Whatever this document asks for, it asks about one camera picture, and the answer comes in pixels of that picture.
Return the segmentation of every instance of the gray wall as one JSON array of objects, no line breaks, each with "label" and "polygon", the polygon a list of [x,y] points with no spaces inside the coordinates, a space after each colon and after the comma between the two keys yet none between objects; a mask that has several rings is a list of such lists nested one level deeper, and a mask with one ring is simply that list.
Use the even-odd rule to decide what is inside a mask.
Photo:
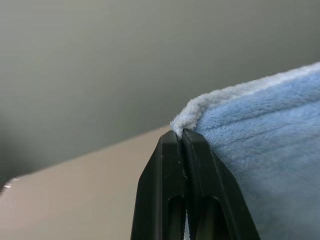
[{"label": "gray wall", "polygon": [[0,175],[165,125],[197,95],[320,60],[319,43],[319,0],[1,0]]}]

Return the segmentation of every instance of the fuzzy fabric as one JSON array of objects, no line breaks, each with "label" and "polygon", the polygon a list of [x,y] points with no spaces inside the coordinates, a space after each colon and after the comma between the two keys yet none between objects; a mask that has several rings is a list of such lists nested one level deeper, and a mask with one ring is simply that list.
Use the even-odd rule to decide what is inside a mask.
[{"label": "fuzzy fabric", "polygon": [[171,127],[204,135],[262,240],[320,239],[320,63],[202,95]]}]

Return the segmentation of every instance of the blue towel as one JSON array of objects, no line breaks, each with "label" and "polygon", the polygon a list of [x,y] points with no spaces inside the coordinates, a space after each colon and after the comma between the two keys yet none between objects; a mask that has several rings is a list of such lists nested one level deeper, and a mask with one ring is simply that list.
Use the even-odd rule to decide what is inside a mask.
[{"label": "blue towel", "polygon": [[262,240],[320,239],[320,63],[195,98],[171,127],[204,135]]}]

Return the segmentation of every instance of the beige surface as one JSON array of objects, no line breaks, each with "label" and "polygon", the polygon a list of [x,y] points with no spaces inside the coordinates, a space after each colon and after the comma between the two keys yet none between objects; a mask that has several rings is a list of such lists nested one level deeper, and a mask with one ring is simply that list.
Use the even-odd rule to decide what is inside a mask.
[{"label": "beige surface", "polygon": [[168,130],[13,182],[0,196],[0,239],[129,240],[138,179]]}]

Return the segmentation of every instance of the microfiber towel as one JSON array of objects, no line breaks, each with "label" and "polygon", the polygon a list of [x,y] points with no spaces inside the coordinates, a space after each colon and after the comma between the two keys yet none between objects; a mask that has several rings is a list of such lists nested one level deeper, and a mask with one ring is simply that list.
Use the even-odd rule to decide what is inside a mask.
[{"label": "microfiber towel", "polygon": [[262,240],[320,240],[320,62],[201,95],[171,127],[206,138]]}]

